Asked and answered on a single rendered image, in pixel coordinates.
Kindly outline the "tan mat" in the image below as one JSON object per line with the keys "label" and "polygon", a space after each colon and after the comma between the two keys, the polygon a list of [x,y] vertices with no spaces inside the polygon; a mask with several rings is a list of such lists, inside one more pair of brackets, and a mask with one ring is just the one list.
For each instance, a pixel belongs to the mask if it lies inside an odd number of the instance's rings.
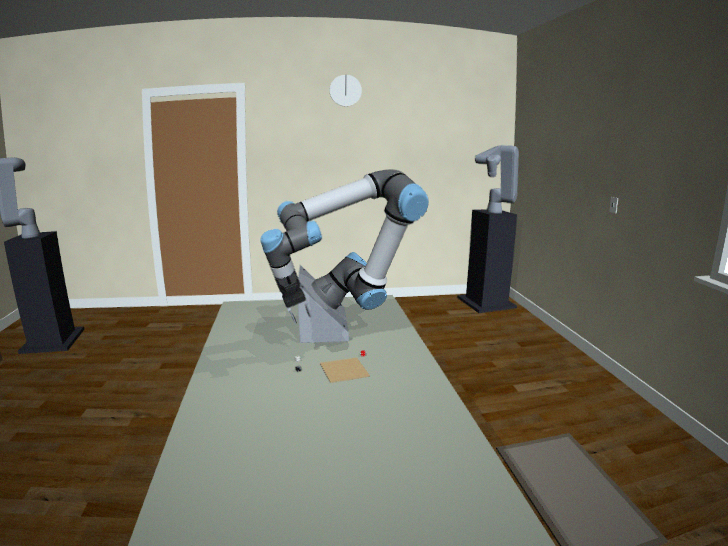
{"label": "tan mat", "polygon": [[330,383],[370,377],[358,358],[320,363]]}

